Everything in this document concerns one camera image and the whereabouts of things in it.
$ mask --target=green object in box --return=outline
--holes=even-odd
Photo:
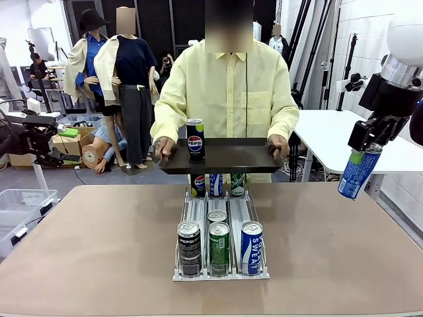
[[[59,132],[60,137],[76,137],[78,135],[78,130],[66,128],[65,132]]]

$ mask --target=black tray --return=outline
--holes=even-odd
[[[186,139],[179,139],[168,161],[160,162],[160,169],[167,174],[217,174],[217,173],[273,173],[282,166],[274,162],[272,149],[265,138],[205,139],[206,160],[190,163]]]

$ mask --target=brown table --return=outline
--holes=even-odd
[[[0,312],[54,316],[423,311],[423,252],[367,195],[251,186],[269,280],[173,282],[184,186],[74,188],[0,265]]]

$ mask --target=person holding tray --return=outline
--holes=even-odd
[[[206,11],[206,40],[174,62],[151,128],[158,158],[170,155],[187,118],[203,119],[206,138],[264,137],[277,148],[275,159],[288,155],[299,110],[283,57],[253,40],[252,6],[253,0],[214,1]],[[271,177],[252,174],[248,180]]]

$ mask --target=yellow shirt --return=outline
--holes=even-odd
[[[155,105],[154,141],[176,142],[187,118],[203,119],[208,138],[246,137],[247,130],[247,137],[288,140],[299,111],[281,55],[257,41],[248,54],[206,53],[204,46],[203,40],[175,61]]]

